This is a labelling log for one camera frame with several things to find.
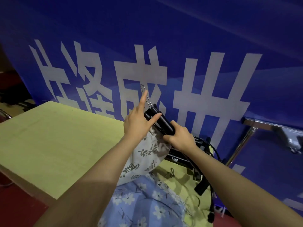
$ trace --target right arm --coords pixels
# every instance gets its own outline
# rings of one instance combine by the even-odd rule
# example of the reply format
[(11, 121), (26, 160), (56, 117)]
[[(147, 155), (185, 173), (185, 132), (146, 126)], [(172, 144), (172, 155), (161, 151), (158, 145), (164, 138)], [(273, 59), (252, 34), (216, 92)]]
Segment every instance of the right arm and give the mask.
[(303, 226), (303, 218), (274, 196), (201, 151), (187, 128), (171, 122), (174, 136), (164, 140), (192, 159), (242, 226)]

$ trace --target hand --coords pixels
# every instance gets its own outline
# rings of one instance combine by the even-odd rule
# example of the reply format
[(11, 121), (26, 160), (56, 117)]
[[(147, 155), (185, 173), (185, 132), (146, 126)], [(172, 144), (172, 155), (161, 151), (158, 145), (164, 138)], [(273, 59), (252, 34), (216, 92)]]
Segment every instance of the hand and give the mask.
[(157, 122), (162, 113), (157, 113), (149, 121), (144, 118), (144, 105), (148, 91), (146, 90), (139, 102), (124, 120), (124, 136), (140, 142), (148, 133), (151, 126)]
[(173, 136), (165, 135), (163, 137), (165, 141), (172, 144), (178, 151), (184, 154), (197, 147), (195, 138), (188, 132), (186, 127), (180, 126), (175, 121), (172, 121), (171, 124), (174, 126), (176, 133)]

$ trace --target person's left hand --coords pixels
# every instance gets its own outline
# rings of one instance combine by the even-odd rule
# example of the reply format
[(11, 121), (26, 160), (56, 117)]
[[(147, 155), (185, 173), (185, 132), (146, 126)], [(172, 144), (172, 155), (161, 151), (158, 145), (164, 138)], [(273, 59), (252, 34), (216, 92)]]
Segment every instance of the person's left hand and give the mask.
[(135, 139), (138, 143), (146, 136), (151, 126), (157, 122), (162, 113), (157, 113), (149, 121), (144, 118), (144, 105), (148, 91), (146, 90), (131, 113), (124, 120), (124, 136)]

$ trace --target white chinese character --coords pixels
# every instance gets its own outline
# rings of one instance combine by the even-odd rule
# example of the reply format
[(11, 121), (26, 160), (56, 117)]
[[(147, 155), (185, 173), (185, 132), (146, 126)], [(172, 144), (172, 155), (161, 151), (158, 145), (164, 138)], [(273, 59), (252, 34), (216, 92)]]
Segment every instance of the white chinese character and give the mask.
[[(36, 62), (40, 68), (40, 71), (42, 73), (42, 76), (44, 78), (44, 81), (46, 83), (46, 86), (48, 87), (48, 89), (50, 90), (50, 92), (52, 93), (53, 97), (55, 100), (58, 100), (59, 103), (62, 103), (62, 104), (65, 104), (65, 105), (68, 105), (68, 106), (71, 106), (71, 107), (75, 107), (75, 108), (79, 108), (79, 105), (78, 105), (78, 102), (75, 101), (75, 100), (71, 100), (71, 99), (68, 99), (67, 98), (67, 95), (62, 87), (62, 84), (70, 84), (67, 76), (66, 76), (66, 73), (64, 71), (64, 69), (62, 68), (55, 68), (51, 65), (51, 62), (49, 61), (45, 51), (44, 51), (44, 48), (42, 47), (41, 43), (39, 40), (35, 40), (36, 42), (36, 45), (38, 47), (38, 49), (40, 50), (47, 66), (44, 66), (38, 56), (38, 53), (36, 51), (36, 49), (34, 49), (33, 47), (31, 47), (29, 45), (29, 48), (31, 49), (33, 55), (34, 55), (34, 58), (36, 59)], [(62, 94), (63, 97), (60, 97), (60, 96), (55, 96), (54, 94), (54, 91), (51, 87), (51, 83), (50, 81), (55, 81), (56, 84), (58, 85), (59, 87), (59, 90)]]
[[(157, 84), (166, 85), (167, 67), (160, 66), (156, 46), (148, 51), (150, 65), (145, 64), (143, 45), (134, 45), (136, 53), (136, 63), (114, 61), (118, 87), (121, 99), (121, 115), (123, 118), (127, 116), (126, 101), (134, 103), (134, 107), (139, 104), (138, 91), (127, 89), (123, 80), (139, 81), (147, 89), (147, 83), (156, 84), (150, 100), (157, 103), (161, 96), (161, 91)], [(160, 110), (165, 114), (166, 108), (160, 102)]]
[[(98, 91), (100, 94), (102, 94), (104, 97), (112, 101), (112, 90), (109, 88), (104, 87), (101, 84), (101, 78), (102, 78), (102, 65), (100, 61), (100, 57), (98, 53), (92, 53), (92, 52), (83, 52), (81, 50), (81, 44), (74, 41), (74, 46), (76, 50), (76, 56), (77, 56), (77, 64), (78, 68), (74, 64), (72, 58), (70, 57), (69, 53), (67, 52), (65, 46), (61, 42), (61, 51), (66, 58), (68, 64), (70, 65), (70, 68), (72, 69), (75, 76), (77, 76), (77, 71), (79, 75), (82, 77), (82, 79), (85, 81), (85, 76), (89, 80), (89, 83), (84, 85), (83, 88), (76, 88), (79, 94), (79, 97), (82, 101), (85, 102), (85, 105), (87, 107), (87, 110), (89, 112), (92, 112), (92, 109), (90, 107), (89, 101), (87, 99), (87, 96), (93, 95)], [(86, 67), (94, 67), (95, 73), (92, 76), (91, 73), (87, 70)], [(99, 108), (102, 111), (95, 110), (96, 114), (104, 115), (110, 118), (115, 118), (114, 115), (107, 114), (107, 111), (114, 112), (113, 104), (110, 102), (106, 102), (102, 100), (102, 96), (97, 94), (97, 99), (89, 98), (91, 104), (93, 107)]]
[(229, 120), (239, 121), (250, 103), (240, 101), (262, 54), (247, 53), (228, 99), (212, 96), (224, 53), (211, 53), (201, 94), (191, 93), (197, 59), (186, 59), (182, 91), (175, 91), (173, 107), (179, 109), (178, 123), (185, 125), (187, 112), (195, 112), (192, 134), (199, 136), (205, 115), (219, 117), (211, 143), (217, 148)]

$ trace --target blue backdrop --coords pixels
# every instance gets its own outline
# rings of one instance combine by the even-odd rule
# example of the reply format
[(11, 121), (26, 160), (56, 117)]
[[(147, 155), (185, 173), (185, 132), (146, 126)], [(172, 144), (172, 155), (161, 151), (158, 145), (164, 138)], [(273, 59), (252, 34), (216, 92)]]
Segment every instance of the blue backdrop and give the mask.
[[(2, 47), (38, 104), (123, 120), (144, 83), (169, 120), (212, 137), (226, 159), (243, 116), (303, 128), (298, 0), (0, 0), (0, 16)], [(302, 156), (274, 136), (258, 132), (235, 163), (303, 202)]]

